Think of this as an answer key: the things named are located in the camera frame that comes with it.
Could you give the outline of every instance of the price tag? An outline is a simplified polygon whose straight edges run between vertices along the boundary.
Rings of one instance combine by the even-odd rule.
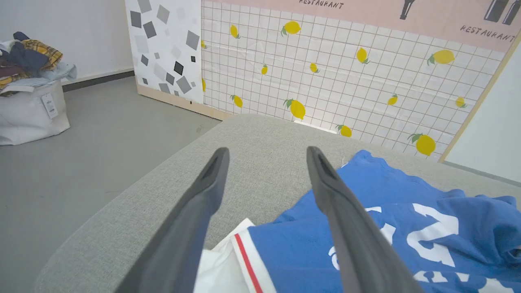
[[[50,119],[58,116],[58,109],[56,109],[56,105],[54,104],[53,96],[51,94],[43,95],[42,103],[45,106]]]

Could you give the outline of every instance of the gray sofa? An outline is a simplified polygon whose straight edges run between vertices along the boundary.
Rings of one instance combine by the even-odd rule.
[[[210,222],[205,246],[212,248],[246,217],[256,225],[273,221],[311,188],[306,167],[309,145],[321,148],[335,168],[365,149],[444,191],[460,188],[467,196],[492,197],[521,194],[521,188],[509,184],[308,126],[257,115],[234,116],[90,218],[51,257],[34,290],[113,291],[218,147],[230,149],[230,165],[224,198]]]

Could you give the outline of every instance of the pile of clothes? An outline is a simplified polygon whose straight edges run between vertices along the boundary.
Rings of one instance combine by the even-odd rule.
[[[365,150],[337,173],[425,293],[521,292],[521,213],[514,197],[444,192]],[[194,292],[349,291],[328,221],[313,190],[272,223],[244,220],[203,250]]]
[[[55,80],[77,76],[76,66],[61,62],[63,54],[22,32],[0,43],[0,95],[33,92]]]

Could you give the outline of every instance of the yellow plaid fabric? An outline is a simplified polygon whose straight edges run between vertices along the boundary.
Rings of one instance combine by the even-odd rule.
[[[56,65],[58,65],[58,62],[60,62],[61,57],[63,56],[63,54],[60,51],[54,49],[53,47],[49,47],[38,40],[28,39],[22,41],[22,44],[25,49],[34,50],[49,57],[49,61],[45,63],[45,65],[40,70],[54,69]]]
[[[29,76],[29,74],[27,72],[22,72],[22,73],[17,74],[17,75],[8,76],[6,78],[0,79],[0,90],[5,88],[7,86],[7,84],[10,83],[10,82],[13,82],[13,81],[16,81],[16,80],[19,80],[19,79],[22,79],[22,78],[29,78],[29,77],[30,76]]]

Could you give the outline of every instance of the blue t-shirt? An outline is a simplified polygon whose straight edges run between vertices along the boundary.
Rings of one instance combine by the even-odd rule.
[[[425,292],[521,292],[521,213],[513,197],[443,192],[358,152],[338,170]],[[249,234],[277,291],[344,291],[313,191]]]

